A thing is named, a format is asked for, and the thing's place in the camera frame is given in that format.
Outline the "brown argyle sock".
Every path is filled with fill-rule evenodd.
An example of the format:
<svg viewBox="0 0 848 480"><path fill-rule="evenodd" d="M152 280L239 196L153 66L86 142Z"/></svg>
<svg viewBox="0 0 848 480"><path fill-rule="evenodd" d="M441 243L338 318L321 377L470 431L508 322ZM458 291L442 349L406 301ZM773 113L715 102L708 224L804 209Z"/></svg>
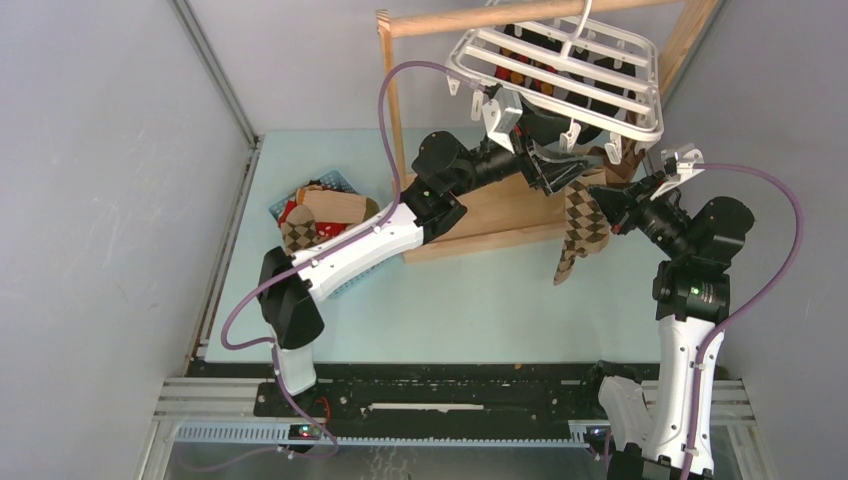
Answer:
<svg viewBox="0 0 848 480"><path fill-rule="evenodd" d="M586 178L574 180L565 189L565 236L553 277L553 284L564 283L578 258L600 253L608 244L610 224L589 187L595 182Z"/></svg>
<svg viewBox="0 0 848 480"><path fill-rule="evenodd" d="M283 250L291 255L321 243L315 217L305 205L297 205L281 219Z"/></svg>

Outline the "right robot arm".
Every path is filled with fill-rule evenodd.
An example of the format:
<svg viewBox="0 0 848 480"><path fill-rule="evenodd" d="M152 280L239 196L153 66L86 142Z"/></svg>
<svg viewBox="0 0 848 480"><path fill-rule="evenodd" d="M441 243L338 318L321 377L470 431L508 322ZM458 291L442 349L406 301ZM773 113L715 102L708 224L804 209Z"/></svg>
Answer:
<svg viewBox="0 0 848 480"><path fill-rule="evenodd" d="M753 227L752 212L726 196L689 217L660 174L620 187L592 186L615 234L643 233L665 255L653 280L661 362L657 399L647 408L639 382L607 376L581 392L585 411L608 417L610 479L711 479L710 420L717 328L730 315L733 257Z"/></svg>

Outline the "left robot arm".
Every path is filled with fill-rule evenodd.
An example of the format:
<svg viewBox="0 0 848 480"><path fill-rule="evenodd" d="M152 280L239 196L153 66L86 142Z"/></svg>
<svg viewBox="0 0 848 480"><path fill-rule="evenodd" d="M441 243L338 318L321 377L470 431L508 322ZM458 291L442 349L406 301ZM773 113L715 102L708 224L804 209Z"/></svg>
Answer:
<svg viewBox="0 0 848 480"><path fill-rule="evenodd" d="M396 203L330 241L265 254L258 301L271 331L273 371L283 380L277 402L290 415L304 416L316 403L313 343L325 327L319 302L385 260L448 233L467 212L462 195L515 174L552 195L603 163L598 155L544 148L525 121L506 139L507 147L484 138L469 149L447 131L431 133L412 163L416 176Z"/></svg>

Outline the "white plastic clip hanger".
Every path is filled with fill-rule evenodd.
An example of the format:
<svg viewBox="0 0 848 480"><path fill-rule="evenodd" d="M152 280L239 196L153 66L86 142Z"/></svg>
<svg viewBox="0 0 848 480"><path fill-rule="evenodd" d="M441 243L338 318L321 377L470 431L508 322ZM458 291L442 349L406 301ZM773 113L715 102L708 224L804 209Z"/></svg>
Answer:
<svg viewBox="0 0 848 480"><path fill-rule="evenodd" d="M464 33L448 55L450 90L463 79L480 85L472 118L487 137L515 152L514 130L562 152L608 135L604 148L620 162L623 144L657 143L664 123L658 50L648 38L578 16L513 22Z"/></svg>

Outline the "plain brown sock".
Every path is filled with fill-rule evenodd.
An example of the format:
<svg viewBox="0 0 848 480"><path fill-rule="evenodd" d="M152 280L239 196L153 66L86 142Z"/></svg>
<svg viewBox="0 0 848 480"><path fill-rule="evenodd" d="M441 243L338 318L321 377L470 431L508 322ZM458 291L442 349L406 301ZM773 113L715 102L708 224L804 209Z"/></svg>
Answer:
<svg viewBox="0 0 848 480"><path fill-rule="evenodd" d="M624 185L633 181L642 161L647 156L646 150L622 150L623 157L618 164L613 164L602 147L591 147L585 151L587 155L600 156L604 160L604 174L607 185Z"/></svg>

